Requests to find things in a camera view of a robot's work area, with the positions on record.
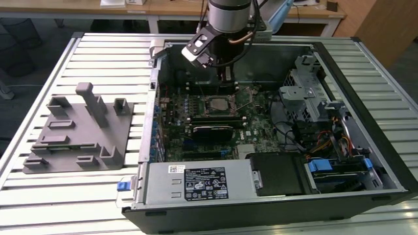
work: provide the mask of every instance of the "desk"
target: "desk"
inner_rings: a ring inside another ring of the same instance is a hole
[[[125,8],[100,9],[100,0],[1,0],[0,16],[49,19],[111,19],[147,20],[151,33],[157,33],[159,20],[197,21],[199,0],[148,0],[144,5],[127,5]],[[326,24],[320,36],[330,37],[340,19],[342,10],[331,12],[314,6],[291,9],[286,23]]]

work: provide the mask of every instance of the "cpu socket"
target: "cpu socket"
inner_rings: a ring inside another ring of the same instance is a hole
[[[235,98],[231,95],[212,95],[204,98],[204,115],[207,117],[235,116]]]

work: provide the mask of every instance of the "power supply label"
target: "power supply label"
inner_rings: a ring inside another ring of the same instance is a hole
[[[184,199],[201,201],[228,198],[224,167],[184,169]]]

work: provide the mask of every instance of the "gray carpet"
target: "gray carpet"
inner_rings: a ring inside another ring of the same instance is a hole
[[[92,20],[65,20],[65,27],[57,28],[53,20],[34,19],[33,24],[42,39],[42,46],[29,50],[29,55],[36,63],[36,71],[24,77],[12,78],[0,70],[1,81],[6,85],[12,86],[26,84],[42,85],[53,69],[56,61],[60,58],[60,54],[63,53],[72,33],[76,31],[89,32],[91,22]],[[111,25],[105,29],[105,32],[123,32],[121,22],[123,21],[111,21]],[[183,23],[160,23],[163,33],[175,33],[180,31],[187,33],[188,31],[192,32],[195,28],[193,25],[184,25]],[[147,23],[139,22],[139,25],[136,25],[137,31],[145,32],[148,30],[141,30],[143,26],[147,27]],[[388,71],[415,101],[418,101],[418,82],[415,81],[418,78],[416,65],[418,44],[411,44]],[[10,87],[14,93],[14,99],[2,100],[0,98],[0,139],[13,137],[40,88],[41,87],[34,86],[14,86]],[[4,152],[6,145],[8,142],[0,140],[0,155]]]

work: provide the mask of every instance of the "slotted aluminum surface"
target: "slotted aluminum surface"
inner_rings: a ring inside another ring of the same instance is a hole
[[[0,178],[0,234],[143,234],[124,219],[115,205],[116,182],[133,175],[144,123],[151,75],[149,42],[156,39],[189,39],[189,35],[93,34],[72,39],[48,79],[45,88],[22,122],[2,156]],[[406,165],[418,176],[416,105],[362,45],[348,38],[278,37],[275,41],[322,41],[338,63],[366,107],[370,110]],[[80,81],[95,85],[104,102],[116,97],[135,103],[124,168],[115,171],[25,175],[22,162],[37,139],[49,110],[50,95],[64,95],[69,102],[83,103],[75,95]],[[335,87],[330,84],[339,98]],[[187,234],[415,234],[418,201],[375,208],[351,219],[261,226]]]

